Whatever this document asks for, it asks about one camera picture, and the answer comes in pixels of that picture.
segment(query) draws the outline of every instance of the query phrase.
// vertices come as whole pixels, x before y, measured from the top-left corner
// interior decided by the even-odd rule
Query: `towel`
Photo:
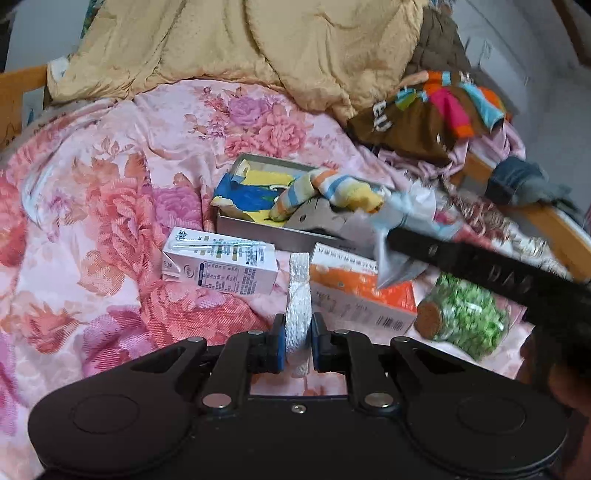
[[[269,216],[276,222],[289,218],[297,208],[312,197],[322,194],[332,205],[355,211],[374,212],[384,198],[373,192],[369,184],[337,170],[318,168],[297,179],[284,191]]]

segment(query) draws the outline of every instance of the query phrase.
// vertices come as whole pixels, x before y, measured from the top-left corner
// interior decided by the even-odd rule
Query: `blue cloth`
[[[271,210],[275,199],[282,191],[283,189],[276,191],[265,186],[243,185],[226,173],[213,196],[233,201],[234,205],[243,212],[259,212],[260,210]]]
[[[467,91],[488,130],[492,130],[498,121],[505,118],[505,114],[490,103],[476,85],[462,82],[460,87]]]
[[[396,94],[396,100],[404,100],[408,95],[412,95],[416,90],[414,88],[405,87]]]
[[[497,205],[551,204],[583,226],[585,219],[570,192],[566,185],[549,183],[537,164],[509,157],[492,172],[485,196]]]
[[[441,85],[449,87],[452,84],[452,74],[450,72],[441,73]]]

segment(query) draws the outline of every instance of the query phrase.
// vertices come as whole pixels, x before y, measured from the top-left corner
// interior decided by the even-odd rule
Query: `wooden bed rail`
[[[459,185],[463,179],[470,177],[478,183],[486,184],[492,170],[479,157],[469,153],[464,169],[452,177],[452,182]],[[591,239],[565,220],[555,208],[536,204],[505,207],[502,210],[525,216],[548,240],[556,257],[569,269],[575,280],[591,278]]]
[[[0,74],[0,150],[21,133],[22,94],[46,83],[46,65]]]

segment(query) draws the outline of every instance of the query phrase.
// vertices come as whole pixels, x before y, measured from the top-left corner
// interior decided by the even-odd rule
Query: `paper packaging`
[[[315,311],[331,323],[364,323],[402,335],[417,318],[413,284],[403,282],[375,288],[375,261],[326,245],[316,244],[310,261],[310,288]]]
[[[178,248],[182,241],[223,242],[224,246]],[[277,278],[275,245],[255,242],[250,247],[232,247],[232,242],[249,242],[234,236],[173,228],[163,249],[162,278],[194,281],[201,287],[227,293],[269,294]]]

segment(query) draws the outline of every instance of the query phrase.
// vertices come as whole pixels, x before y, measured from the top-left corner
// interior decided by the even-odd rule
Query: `orange and white box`
[[[378,290],[377,281],[374,260],[316,244],[310,260],[312,302],[330,323],[345,320],[406,332],[417,318],[412,282]]]

